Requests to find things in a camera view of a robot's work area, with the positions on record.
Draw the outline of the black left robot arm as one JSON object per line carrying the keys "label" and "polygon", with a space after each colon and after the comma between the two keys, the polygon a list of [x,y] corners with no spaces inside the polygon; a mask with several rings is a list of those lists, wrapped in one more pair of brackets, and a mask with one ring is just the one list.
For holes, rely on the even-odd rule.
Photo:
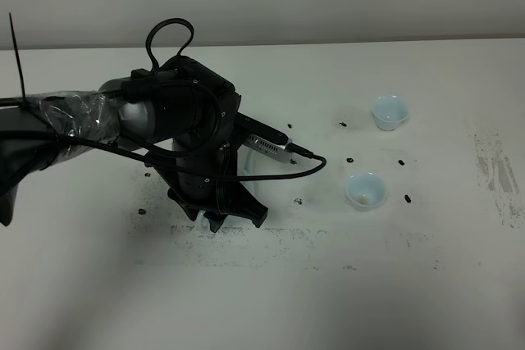
{"label": "black left robot arm", "polygon": [[238,149],[253,133],[234,85],[188,57],[134,70],[97,91],[1,101],[1,222],[12,221],[19,183],[90,149],[140,161],[168,195],[212,231],[228,216],[260,226],[267,208],[237,173]]}

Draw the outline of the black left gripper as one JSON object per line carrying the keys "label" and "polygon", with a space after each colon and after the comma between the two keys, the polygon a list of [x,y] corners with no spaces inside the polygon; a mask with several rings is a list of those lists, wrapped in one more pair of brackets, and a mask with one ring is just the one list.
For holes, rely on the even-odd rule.
{"label": "black left gripper", "polygon": [[216,233],[228,216],[250,220],[260,228],[268,208],[262,205],[239,181],[214,180],[213,175],[237,175],[240,142],[231,137],[217,149],[193,157],[176,158],[175,164],[188,173],[164,170],[168,197],[176,202],[193,222],[207,222]]}

